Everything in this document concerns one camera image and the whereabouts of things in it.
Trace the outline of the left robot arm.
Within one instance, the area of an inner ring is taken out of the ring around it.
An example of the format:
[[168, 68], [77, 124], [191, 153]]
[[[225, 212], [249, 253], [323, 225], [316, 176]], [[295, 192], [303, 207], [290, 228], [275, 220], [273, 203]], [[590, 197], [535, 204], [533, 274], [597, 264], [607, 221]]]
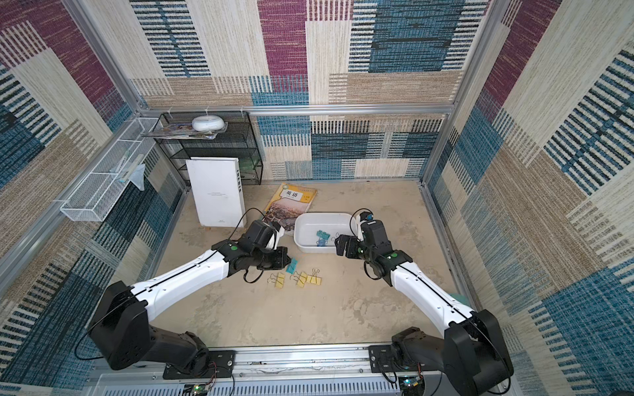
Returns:
[[244, 250], [225, 240], [201, 256], [161, 276], [135, 285], [118, 281], [105, 290], [88, 336], [114, 371], [142, 361], [164, 363], [200, 376], [210, 365], [206, 344], [194, 333], [175, 333], [152, 325], [161, 313], [194, 292], [254, 267], [280, 271], [291, 264], [286, 247]]

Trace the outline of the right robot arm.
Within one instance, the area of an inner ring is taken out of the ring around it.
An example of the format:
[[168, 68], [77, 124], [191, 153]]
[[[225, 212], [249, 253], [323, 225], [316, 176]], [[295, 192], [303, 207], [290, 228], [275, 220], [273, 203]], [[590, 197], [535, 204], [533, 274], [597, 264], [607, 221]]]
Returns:
[[442, 335], [427, 335], [408, 328], [393, 336], [388, 362], [401, 368], [440, 371], [460, 395], [482, 395], [513, 376], [504, 336], [498, 320], [488, 310], [475, 312], [452, 298], [428, 278], [413, 259], [389, 243], [370, 244], [354, 236], [335, 239], [339, 256], [358, 259], [376, 276], [395, 288]]

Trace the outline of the teal binder clip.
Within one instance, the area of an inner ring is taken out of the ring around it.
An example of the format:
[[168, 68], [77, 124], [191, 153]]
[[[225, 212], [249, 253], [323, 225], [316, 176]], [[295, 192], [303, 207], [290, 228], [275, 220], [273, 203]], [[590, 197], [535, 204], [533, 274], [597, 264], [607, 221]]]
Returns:
[[318, 230], [316, 235], [318, 236], [319, 239], [325, 239], [325, 240], [330, 239], [330, 234], [328, 234], [327, 232], [323, 230]]
[[291, 263], [287, 266], [286, 272], [289, 274], [295, 274], [297, 269], [297, 259], [293, 258]]

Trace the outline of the yellow binder clip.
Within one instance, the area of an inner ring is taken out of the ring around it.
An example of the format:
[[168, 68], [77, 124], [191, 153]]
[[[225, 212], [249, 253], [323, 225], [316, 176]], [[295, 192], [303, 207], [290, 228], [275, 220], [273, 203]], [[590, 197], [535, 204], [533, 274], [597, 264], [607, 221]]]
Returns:
[[297, 287], [304, 288], [308, 280], [308, 274], [305, 272], [295, 272], [291, 275], [291, 280], [296, 283]]
[[314, 268], [312, 274], [308, 276], [308, 282], [312, 285], [321, 285], [322, 277], [320, 276], [320, 269]]
[[267, 283], [269, 283], [276, 289], [282, 289], [285, 284], [285, 279], [285, 274], [282, 272], [278, 272], [270, 275], [270, 277], [267, 279]]

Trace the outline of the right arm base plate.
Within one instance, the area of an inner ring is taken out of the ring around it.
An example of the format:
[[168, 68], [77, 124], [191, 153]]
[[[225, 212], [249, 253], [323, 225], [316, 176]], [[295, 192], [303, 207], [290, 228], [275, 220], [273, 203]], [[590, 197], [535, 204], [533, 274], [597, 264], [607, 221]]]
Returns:
[[391, 345], [378, 344], [368, 347], [371, 372], [375, 374], [406, 371], [440, 371], [441, 366], [430, 362], [414, 362]]

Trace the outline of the white plastic storage box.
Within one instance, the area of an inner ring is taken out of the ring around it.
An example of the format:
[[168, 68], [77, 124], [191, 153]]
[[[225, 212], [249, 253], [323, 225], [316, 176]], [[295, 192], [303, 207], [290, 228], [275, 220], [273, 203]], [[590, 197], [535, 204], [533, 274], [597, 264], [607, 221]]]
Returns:
[[295, 222], [294, 242], [304, 253], [336, 254], [335, 239], [340, 235], [352, 236], [351, 214], [347, 213], [305, 213]]

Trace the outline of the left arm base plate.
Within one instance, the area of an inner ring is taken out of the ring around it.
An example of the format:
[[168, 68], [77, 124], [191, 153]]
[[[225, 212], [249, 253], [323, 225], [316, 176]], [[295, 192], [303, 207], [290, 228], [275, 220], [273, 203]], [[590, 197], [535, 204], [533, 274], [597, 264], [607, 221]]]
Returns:
[[175, 366], [167, 365], [163, 371], [164, 380], [193, 380], [230, 378], [233, 374], [236, 350], [208, 350], [202, 360], [194, 364], [188, 371], [180, 371]]

